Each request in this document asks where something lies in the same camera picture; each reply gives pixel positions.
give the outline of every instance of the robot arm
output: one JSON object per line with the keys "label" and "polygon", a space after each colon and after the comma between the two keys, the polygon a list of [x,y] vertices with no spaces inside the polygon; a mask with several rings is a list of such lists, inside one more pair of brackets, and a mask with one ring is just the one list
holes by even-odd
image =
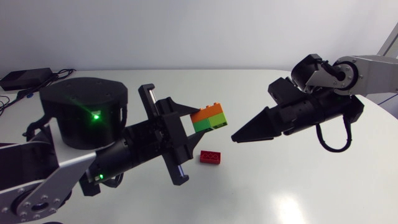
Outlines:
{"label": "robot arm", "polygon": [[148,120],[127,127],[122,83],[74,78],[40,91],[45,115],[27,128],[28,142],[0,147],[0,170],[12,170],[0,174],[0,223],[47,217],[77,182],[85,196],[94,196],[100,183],[117,187],[123,172],[157,156],[174,185],[186,182],[181,165],[193,159],[205,131],[187,136],[180,117],[199,109],[170,97],[156,100],[154,88],[139,89]]}
{"label": "robot arm", "polygon": [[[318,67],[304,83],[300,80],[308,66]],[[398,91],[398,59],[379,55],[346,56],[333,66],[318,55],[309,55],[292,70],[292,78],[304,92],[316,87],[333,88],[339,95],[395,93]]]}
{"label": "robot arm", "polygon": [[[358,120],[363,104],[355,94],[396,92],[398,60],[372,56],[341,57],[333,66],[318,55],[305,57],[292,70],[292,79],[280,78],[268,92],[277,106],[265,107],[232,135],[235,142],[271,140],[317,127],[321,145],[331,152],[343,152],[351,144],[351,123]],[[320,123],[343,115],[347,143],[341,149],[326,145]]]}

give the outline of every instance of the white table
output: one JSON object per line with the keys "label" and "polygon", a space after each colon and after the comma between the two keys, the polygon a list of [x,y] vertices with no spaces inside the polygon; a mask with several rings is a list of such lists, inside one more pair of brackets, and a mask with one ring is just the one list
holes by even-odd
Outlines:
{"label": "white table", "polygon": [[[272,141],[235,143],[231,135],[265,106],[276,104],[268,85],[289,72],[275,70],[128,70],[76,72],[129,88],[127,125],[147,119],[137,89],[154,83],[157,99],[205,107],[223,105],[228,126],[207,133],[183,164],[190,180],[172,185],[161,157],[125,173],[116,189],[101,186],[84,197],[80,186],[55,214],[32,223],[397,223],[398,121],[371,101],[352,125],[344,153],[324,150],[315,127]],[[21,133],[42,116],[38,94],[0,117],[0,142],[22,142]],[[183,118],[187,133],[193,132]],[[322,125],[330,146],[345,144],[343,120]],[[199,163],[201,150],[221,152],[221,164]]]}

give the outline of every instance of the black cable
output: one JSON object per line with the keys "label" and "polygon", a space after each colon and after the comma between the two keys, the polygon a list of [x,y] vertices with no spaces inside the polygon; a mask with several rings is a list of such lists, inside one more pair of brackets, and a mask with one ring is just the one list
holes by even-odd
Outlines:
{"label": "black cable", "polygon": [[396,96],[398,96],[398,93],[395,94],[394,96],[392,96],[392,97],[390,97],[390,98],[384,100],[383,102],[379,103],[378,105],[380,105],[380,104],[382,104],[382,103],[385,103],[386,101],[391,100],[391,99],[393,99],[393,98],[396,97]]}
{"label": "black cable", "polygon": [[352,141],[351,123],[345,117],[343,117],[343,120],[344,120],[344,126],[347,131],[347,143],[341,149],[333,149],[332,147],[330,147],[326,144],[325,140],[323,140],[321,126],[319,124],[317,124],[317,136],[318,136],[319,143],[329,152],[344,152],[351,145],[351,141]]}
{"label": "black cable", "polygon": [[30,141],[34,136],[35,136],[35,130],[36,129],[41,129],[44,127],[45,124],[47,124],[50,121],[51,117],[44,114],[42,118],[40,118],[38,121],[31,123],[23,136],[26,137],[26,141]]}

